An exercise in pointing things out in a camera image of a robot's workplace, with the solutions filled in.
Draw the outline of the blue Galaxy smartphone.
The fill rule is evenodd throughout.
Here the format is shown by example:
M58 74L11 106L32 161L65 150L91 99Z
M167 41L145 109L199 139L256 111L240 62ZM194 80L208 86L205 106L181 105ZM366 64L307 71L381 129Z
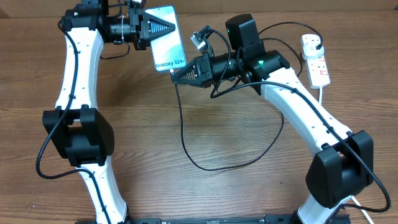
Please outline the blue Galaxy smartphone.
M158 17L174 25L171 33L158 37L150 42L155 70L165 72L186 66L187 61L179 31L177 14L172 5L153 7L145 10L146 13Z

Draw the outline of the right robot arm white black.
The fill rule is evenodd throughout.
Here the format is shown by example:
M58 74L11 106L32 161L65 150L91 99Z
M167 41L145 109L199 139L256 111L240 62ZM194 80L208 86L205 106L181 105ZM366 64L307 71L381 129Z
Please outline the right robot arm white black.
M214 30L206 26L192 41L201 52L172 75L176 85L212 87L221 95L222 81L236 79L235 90L250 86L271 102L292 124L309 148L313 160L305 181L306 202L288 216L290 223L343 223L338 212L350 199L376 181L374 143L365 131L352 132L335 119L305 89L290 63L276 50L267 51L250 14L226 22L227 51L215 55L208 41Z

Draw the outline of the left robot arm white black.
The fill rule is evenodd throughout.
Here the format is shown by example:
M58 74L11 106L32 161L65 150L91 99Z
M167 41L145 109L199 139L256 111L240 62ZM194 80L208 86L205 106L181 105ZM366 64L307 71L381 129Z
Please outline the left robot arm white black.
M96 211L96 223L132 223L112 167L114 131L97 104L98 64L106 43L145 50L153 40L177 31L175 21L144 10L144 1L118 4L128 14L109 13L107 1L82 1L65 12L58 28L67 56L55 108L44 111L46 143L81 175Z

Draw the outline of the white charger plug adapter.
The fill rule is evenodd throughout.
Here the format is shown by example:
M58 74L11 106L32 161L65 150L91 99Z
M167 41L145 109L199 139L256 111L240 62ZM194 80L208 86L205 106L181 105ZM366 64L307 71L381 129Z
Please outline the white charger plug adapter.
M305 60L313 60L323 56L325 52L324 46L321 46L319 49L317 49L317 47L317 44L304 44L302 46L302 57Z

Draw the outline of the white power strip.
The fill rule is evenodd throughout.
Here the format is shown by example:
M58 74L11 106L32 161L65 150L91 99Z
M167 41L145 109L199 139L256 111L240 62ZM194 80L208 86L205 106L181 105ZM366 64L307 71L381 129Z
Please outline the white power strip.
M300 42L301 46L309 43L317 44L319 46L320 37L315 34L304 34L301 37ZM324 88L330 84L330 76L324 55L313 60L304 59L304 61L311 89Z

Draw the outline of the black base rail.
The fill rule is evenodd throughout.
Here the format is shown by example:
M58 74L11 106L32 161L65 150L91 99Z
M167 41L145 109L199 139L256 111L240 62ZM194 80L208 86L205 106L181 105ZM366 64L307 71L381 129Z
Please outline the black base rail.
M174 219L160 218L133 219L129 217L127 223L132 224L289 224L291 215L265 215L264 217L213 218L213 219Z

